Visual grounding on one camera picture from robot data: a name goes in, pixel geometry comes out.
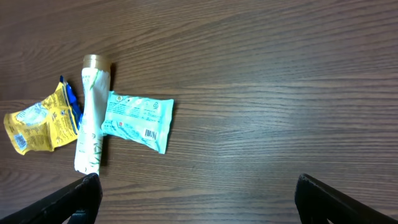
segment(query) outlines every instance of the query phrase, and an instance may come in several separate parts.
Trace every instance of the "crumpled yellow wrapper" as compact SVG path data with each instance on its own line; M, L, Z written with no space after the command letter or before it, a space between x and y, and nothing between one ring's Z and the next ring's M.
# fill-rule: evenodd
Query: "crumpled yellow wrapper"
M78 128L69 104L66 83L40 103L4 117L7 134L15 150L24 155L33 151L54 151L78 137Z

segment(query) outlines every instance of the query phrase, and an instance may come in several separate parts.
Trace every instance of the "bottle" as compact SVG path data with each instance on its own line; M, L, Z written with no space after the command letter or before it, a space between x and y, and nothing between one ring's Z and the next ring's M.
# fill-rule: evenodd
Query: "bottle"
M111 82L111 61L100 55L86 55L83 59L83 90L85 108L80 120L76 144L75 170L84 174L100 174L103 133Z

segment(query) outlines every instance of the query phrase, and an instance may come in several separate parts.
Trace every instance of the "wooden table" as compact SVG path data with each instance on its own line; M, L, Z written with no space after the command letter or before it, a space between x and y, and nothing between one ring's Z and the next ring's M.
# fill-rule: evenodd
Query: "wooden table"
M397 1L0 0L0 116L106 55L175 109L166 155L106 138L97 223L298 223L303 172L398 218L397 37ZM0 148L0 217L83 176Z

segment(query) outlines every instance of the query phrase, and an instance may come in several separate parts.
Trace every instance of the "barcode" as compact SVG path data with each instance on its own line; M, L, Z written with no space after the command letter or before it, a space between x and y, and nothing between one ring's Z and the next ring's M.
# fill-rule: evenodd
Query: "barcode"
M24 150L26 148L26 140L23 135L16 134L14 135L15 142L17 143L19 149Z
M150 137L153 140L156 140L157 132L145 129L145 137Z

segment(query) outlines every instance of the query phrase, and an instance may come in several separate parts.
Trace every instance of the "tissue packet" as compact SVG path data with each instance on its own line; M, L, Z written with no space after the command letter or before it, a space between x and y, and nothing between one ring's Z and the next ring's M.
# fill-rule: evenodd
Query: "tissue packet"
M145 144L165 154L174 100L154 100L109 92L104 134Z
M19 154L30 150L52 152L77 139L80 116L76 97L61 77L55 93L22 111L6 114L4 126Z

